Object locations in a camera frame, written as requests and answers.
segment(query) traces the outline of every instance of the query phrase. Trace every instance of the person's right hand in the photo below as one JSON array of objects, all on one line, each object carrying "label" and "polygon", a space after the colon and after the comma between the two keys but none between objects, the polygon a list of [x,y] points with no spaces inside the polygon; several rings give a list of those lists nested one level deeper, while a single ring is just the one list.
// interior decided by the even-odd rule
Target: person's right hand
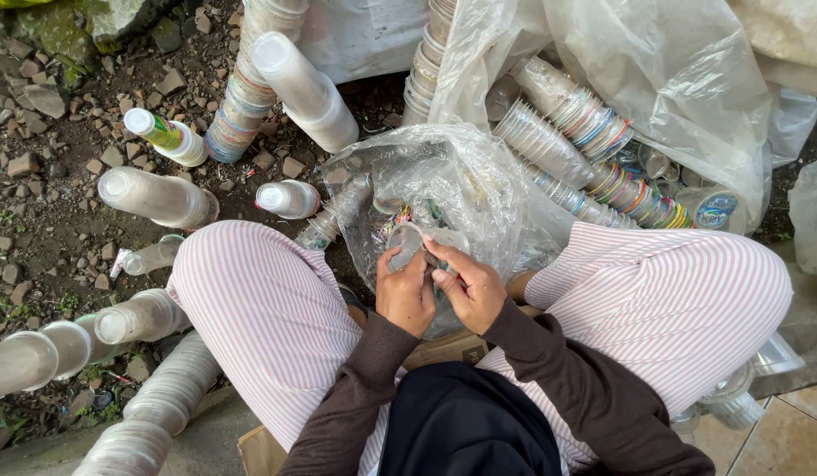
[{"label": "person's right hand", "polygon": [[472,259],[455,246],[437,243],[428,234],[424,235],[423,243],[430,253],[448,263],[464,279],[466,289],[443,269],[432,272],[432,279],[450,298],[458,319],[467,329],[484,334],[507,298],[506,288],[496,270]]}]

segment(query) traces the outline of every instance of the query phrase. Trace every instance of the brown long-sleeve shirt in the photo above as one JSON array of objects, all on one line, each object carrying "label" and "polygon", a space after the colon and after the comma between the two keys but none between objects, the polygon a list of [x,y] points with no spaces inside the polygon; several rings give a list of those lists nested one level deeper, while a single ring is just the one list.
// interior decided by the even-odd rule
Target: brown long-sleeve shirt
[{"label": "brown long-sleeve shirt", "polygon": [[[482,337],[506,353],[518,380],[541,386],[573,437],[587,443],[611,473],[715,473],[709,457],[670,429],[667,408],[654,390],[619,363],[566,339],[551,314],[530,319],[508,299]],[[418,342],[372,312],[279,474],[356,474],[379,407],[396,395],[394,375]]]}]

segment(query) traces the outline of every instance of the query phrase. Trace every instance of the floor tile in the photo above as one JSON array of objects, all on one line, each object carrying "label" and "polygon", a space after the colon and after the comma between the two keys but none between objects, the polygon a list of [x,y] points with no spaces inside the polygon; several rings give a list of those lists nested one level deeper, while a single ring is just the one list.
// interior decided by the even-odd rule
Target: floor tile
[{"label": "floor tile", "polygon": [[711,458],[717,468],[717,476],[726,476],[749,432],[749,428],[726,428],[714,415],[708,414],[699,420],[693,444]]},{"label": "floor tile", "polygon": [[779,398],[817,419],[817,385],[780,395]]},{"label": "floor tile", "polygon": [[728,476],[817,476],[817,421],[773,398]]}]

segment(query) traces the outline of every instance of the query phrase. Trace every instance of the black cloth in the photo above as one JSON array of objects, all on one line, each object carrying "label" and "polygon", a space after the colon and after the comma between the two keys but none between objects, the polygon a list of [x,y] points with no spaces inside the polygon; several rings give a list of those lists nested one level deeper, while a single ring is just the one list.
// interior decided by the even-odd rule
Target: black cloth
[{"label": "black cloth", "polygon": [[443,362],[406,374],[391,405],[382,476],[560,476],[549,422],[497,373]]}]

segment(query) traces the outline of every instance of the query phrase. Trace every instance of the striped pants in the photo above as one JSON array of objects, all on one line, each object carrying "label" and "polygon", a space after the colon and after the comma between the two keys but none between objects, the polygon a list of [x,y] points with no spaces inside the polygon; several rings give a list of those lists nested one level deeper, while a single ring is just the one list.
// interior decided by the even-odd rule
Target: striped pants
[{"label": "striped pants", "polygon": [[[362,333],[324,254],[262,224],[222,221],[185,240],[168,291],[288,450]],[[526,300],[551,312],[567,337],[637,374],[675,414],[750,359],[792,293],[781,259],[741,236],[575,223],[569,246],[531,279]],[[499,348],[478,366],[508,378],[544,412],[565,473],[596,460],[537,384],[515,379]],[[361,475],[378,466],[387,417],[383,406]]]}]

